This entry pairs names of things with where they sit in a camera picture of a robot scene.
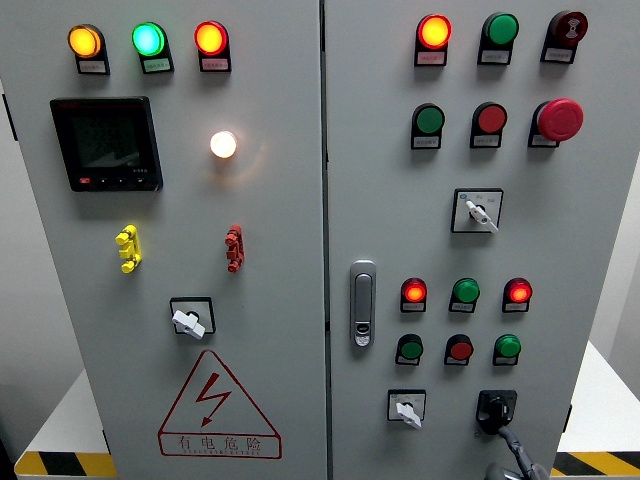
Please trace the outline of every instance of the red emergency stop button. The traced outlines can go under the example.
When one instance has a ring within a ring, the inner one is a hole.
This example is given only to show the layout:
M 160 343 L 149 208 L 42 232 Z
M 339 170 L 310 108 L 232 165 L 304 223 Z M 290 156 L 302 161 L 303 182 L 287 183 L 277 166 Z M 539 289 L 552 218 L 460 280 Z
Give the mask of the red emergency stop button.
M 580 131 L 584 112 L 578 102 L 558 98 L 544 105 L 538 112 L 538 129 L 549 140 L 564 142 Z
M 473 355 L 473 344 L 467 335 L 458 334 L 449 338 L 444 354 L 445 365 L 469 365 Z

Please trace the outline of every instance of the digital power meter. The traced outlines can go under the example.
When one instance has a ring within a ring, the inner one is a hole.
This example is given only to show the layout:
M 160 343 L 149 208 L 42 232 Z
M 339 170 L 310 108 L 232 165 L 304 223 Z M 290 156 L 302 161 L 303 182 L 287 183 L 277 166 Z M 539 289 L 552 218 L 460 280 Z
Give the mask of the digital power meter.
M 73 191 L 162 188 L 147 97 L 58 98 L 50 104 Z

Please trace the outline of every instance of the red indicator light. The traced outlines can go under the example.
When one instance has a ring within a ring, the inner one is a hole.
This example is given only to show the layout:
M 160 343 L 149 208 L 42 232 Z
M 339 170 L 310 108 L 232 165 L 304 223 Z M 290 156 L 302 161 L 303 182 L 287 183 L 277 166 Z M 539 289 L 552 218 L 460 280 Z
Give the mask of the red indicator light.
M 411 303 L 422 303 L 427 298 L 427 285 L 419 278 L 410 278 L 402 285 L 402 295 Z
M 478 126 L 485 133 L 495 133 L 507 123 L 507 112 L 499 105 L 489 105 L 478 116 Z
M 204 55 L 214 56 L 222 52 L 227 46 L 229 37 L 226 29 L 212 20 L 202 22 L 193 34 L 198 50 Z
M 442 48 L 451 38 L 451 22 L 444 15 L 427 15 L 418 26 L 418 38 L 427 48 Z
M 507 293 L 513 303 L 525 303 L 531 298 L 533 289 L 531 288 L 531 284 L 525 279 L 516 278 L 511 280 L 507 285 Z

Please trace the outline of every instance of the yellow black hazard stripe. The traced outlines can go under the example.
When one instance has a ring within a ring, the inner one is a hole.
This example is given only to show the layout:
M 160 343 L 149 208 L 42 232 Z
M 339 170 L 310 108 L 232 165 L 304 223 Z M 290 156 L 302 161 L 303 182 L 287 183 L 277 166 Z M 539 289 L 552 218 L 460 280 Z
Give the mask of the yellow black hazard stripe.
M 552 477 L 640 477 L 640 452 L 558 452 Z
M 108 453 L 25 452 L 14 471 L 17 475 L 118 477 Z

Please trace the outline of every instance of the yellow indicator light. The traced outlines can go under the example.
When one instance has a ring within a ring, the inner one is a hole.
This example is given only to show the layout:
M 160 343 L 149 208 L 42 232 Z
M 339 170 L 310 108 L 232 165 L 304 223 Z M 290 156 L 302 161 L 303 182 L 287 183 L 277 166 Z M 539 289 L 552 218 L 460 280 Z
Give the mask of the yellow indicator light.
M 238 141 L 233 133 L 222 131 L 211 137 L 211 151 L 216 157 L 229 158 L 236 151 Z
M 217 22 L 203 22 L 196 28 L 195 41 L 205 55 L 217 55 L 227 46 L 227 34 Z
M 76 25 L 67 37 L 69 47 L 80 58 L 95 57 L 102 49 L 98 31 L 89 25 Z
M 441 48 L 451 38 L 451 23 L 443 15 L 429 15 L 422 21 L 418 31 L 425 47 Z

